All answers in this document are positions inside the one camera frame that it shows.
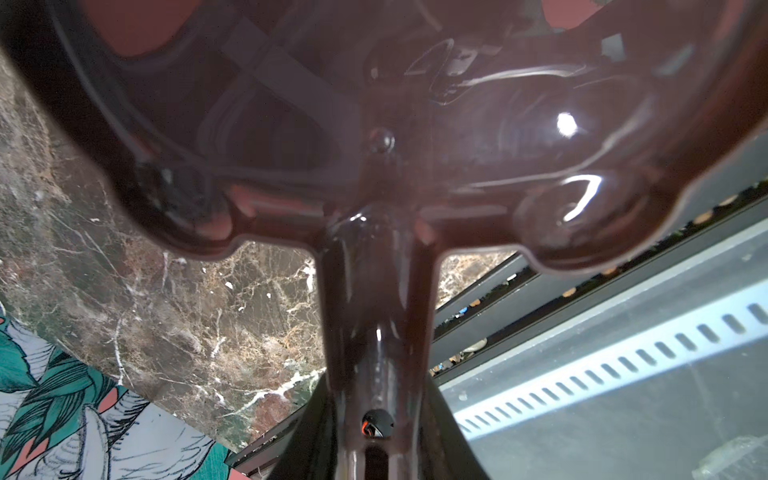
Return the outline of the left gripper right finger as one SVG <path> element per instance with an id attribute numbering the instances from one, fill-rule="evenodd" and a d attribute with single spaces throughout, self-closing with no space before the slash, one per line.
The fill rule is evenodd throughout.
<path id="1" fill-rule="evenodd" d="M 431 377 L 426 378 L 419 419 L 419 478 L 489 479 Z"/>

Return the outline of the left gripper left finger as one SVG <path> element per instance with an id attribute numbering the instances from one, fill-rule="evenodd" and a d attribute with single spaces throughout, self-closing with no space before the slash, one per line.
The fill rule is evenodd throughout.
<path id="1" fill-rule="evenodd" d="M 335 471 L 336 412 L 323 375 L 269 479 L 328 480 L 334 478 Z"/>

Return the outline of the dark brown dustpan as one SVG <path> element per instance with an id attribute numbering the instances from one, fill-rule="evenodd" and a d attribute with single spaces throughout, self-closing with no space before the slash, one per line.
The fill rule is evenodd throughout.
<path id="1" fill-rule="evenodd" d="M 1 45 L 151 239 L 313 254 L 333 479 L 420 479 L 445 256 L 628 259 L 767 114 L 763 1 L 5 1 Z"/>

